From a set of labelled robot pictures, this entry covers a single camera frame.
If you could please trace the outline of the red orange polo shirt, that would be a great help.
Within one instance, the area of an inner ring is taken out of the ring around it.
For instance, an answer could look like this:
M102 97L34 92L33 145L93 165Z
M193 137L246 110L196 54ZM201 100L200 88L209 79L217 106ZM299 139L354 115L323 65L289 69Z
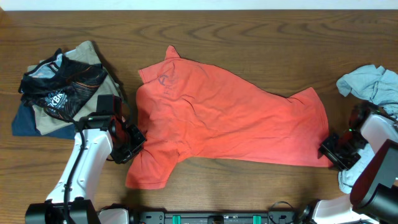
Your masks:
M313 88L284 98L220 67L181 58L174 47L139 75L138 127L146 141L127 172L131 189L164 188L175 166L190 157L331 166L318 156L329 127Z

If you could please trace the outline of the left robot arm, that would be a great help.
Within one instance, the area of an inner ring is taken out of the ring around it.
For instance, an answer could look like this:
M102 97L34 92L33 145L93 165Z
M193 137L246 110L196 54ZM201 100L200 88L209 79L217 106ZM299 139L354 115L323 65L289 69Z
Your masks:
M93 198L106 161L125 164L134 159L146 141L137 126L123 118L123 100L100 95L96 111L75 121L75 143L63 174L45 202L32 203L26 223L130 223L128 208L112 205L95 210Z

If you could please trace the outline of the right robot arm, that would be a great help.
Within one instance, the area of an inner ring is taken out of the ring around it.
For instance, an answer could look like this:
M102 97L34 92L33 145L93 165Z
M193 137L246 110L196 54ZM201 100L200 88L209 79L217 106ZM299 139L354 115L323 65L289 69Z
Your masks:
M397 120L370 102L356 105L344 135L326 138L319 155L340 171L359 164L359 151L370 146L374 157L350 194L308 205L295 223L397 223Z

